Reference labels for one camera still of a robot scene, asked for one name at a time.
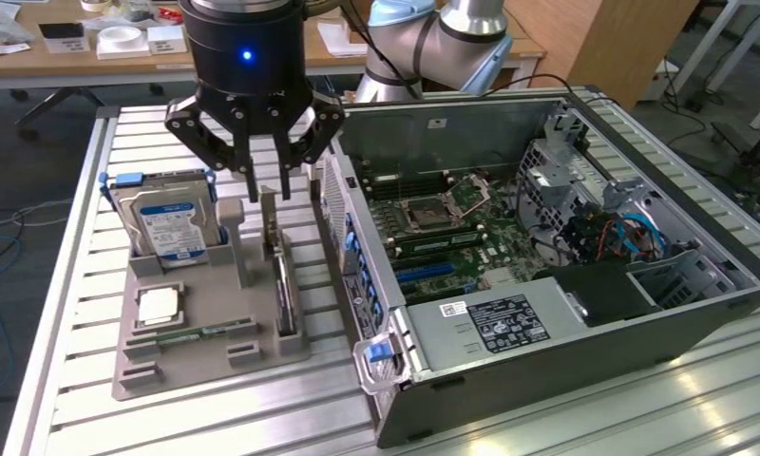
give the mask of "aluminum extrusion table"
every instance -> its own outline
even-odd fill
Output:
[[[615,105],[599,102],[595,110],[760,256],[759,225]],[[110,379],[129,239],[98,195],[96,175],[201,166],[165,132],[164,114],[162,106],[129,107],[96,121],[6,455],[760,454],[760,310],[665,365],[412,445],[377,449],[305,177],[292,178],[278,220],[290,236],[313,357],[117,402]],[[260,183],[274,185],[270,148],[266,140],[252,143]],[[591,152],[617,179],[631,177],[608,144],[593,141]],[[244,184],[228,173],[218,175],[217,192],[221,198],[245,198]],[[258,206],[245,200],[244,207],[241,234],[257,236]]]

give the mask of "hard drive label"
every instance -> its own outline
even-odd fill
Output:
[[[488,352],[505,352],[549,338],[523,294],[468,306],[468,313]]]
[[[194,215],[196,209],[189,202],[140,209],[140,218],[158,257],[190,259],[205,252],[202,230],[190,222]]]

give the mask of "blue cable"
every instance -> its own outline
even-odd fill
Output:
[[[2,380],[0,381],[0,390],[1,390],[6,386],[6,384],[9,383],[9,380],[11,379],[13,365],[14,365],[11,340],[9,339],[9,334],[5,331],[5,325],[2,324],[2,317],[1,316],[0,316],[0,333],[2,334],[2,339],[5,340],[5,347],[9,351],[9,370],[5,372],[5,376],[2,377]]]
[[[5,273],[10,267],[15,264],[17,260],[20,259],[20,255],[22,254],[22,241],[13,236],[0,236],[0,240],[9,240],[13,244],[15,244],[15,250],[13,252],[11,260],[0,268],[0,275]]]

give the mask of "gray floor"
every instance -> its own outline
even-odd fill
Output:
[[[703,29],[681,35],[671,58],[683,62],[697,44]],[[712,50],[701,68],[700,75],[709,70],[717,55],[728,48],[728,42],[720,42]],[[687,93],[697,87],[696,79],[685,87]],[[189,84],[164,85],[165,96],[149,95],[145,85],[104,87],[96,89],[98,96],[110,105],[162,105],[169,98],[190,93]],[[30,91],[33,101],[40,100],[49,91]],[[760,57],[749,55],[723,87],[724,106],[708,105],[697,116],[705,121],[721,121],[736,126],[740,133],[753,142],[759,132],[747,127],[760,109]],[[18,208],[46,200],[60,200],[72,196],[81,160],[89,140],[92,126],[92,106],[81,99],[72,99],[54,112],[45,115],[36,123],[41,139],[25,143],[13,135],[11,123],[29,104],[20,104],[0,91],[0,208]],[[659,104],[640,104],[633,115],[647,128],[663,139],[692,131],[696,124],[672,115]],[[709,143],[709,133],[696,135],[676,144],[688,153],[704,158],[715,158],[724,146]],[[56,216],[62,208],[40,216]],[[10,235],[15,227],[0,229],[0,234]],[[25,361],[30,352],[38,315],[45,298],[49,278],[53,272],[61,242],[64,225],[45,228],[28,228],[22,234],[24,250],[20,260],[7,272],[0,276],[0,312],[5,317],[11,338],[17,366],[11,381],[0,390],[0,452],[13,414],[13,398],[18,393]],[[6,369],[6,351],[0,338],[0,379]]]

